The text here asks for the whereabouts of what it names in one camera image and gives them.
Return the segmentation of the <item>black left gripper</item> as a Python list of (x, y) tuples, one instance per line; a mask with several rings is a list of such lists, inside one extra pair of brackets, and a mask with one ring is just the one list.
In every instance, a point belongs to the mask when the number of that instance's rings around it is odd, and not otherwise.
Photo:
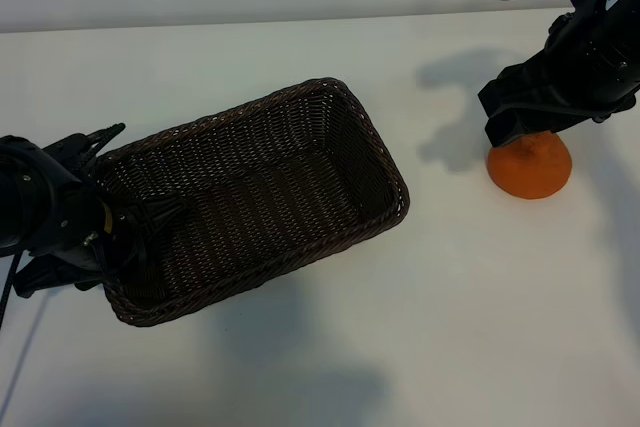
[(1, 138), (1, 256), (29, 256), (23, 272), (121, 272), (134, 262), (135, 232), (159, 233), (186, 210), (179, 194), (124, 204), (96, 180), (100, 151), (117, 123), (46, 147)]

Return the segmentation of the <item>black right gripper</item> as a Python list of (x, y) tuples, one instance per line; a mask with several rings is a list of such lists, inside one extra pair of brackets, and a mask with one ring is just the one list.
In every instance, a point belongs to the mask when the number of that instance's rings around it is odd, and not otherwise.
[(639, 6), (585, 6), (550, 28), (547, 69), (559, 104), (547, 112), (541, 97), (543, 54), (505, 67), (478, 93), (492, 146), (529, 134), (560, 132), (630, 110), (639, 91)]

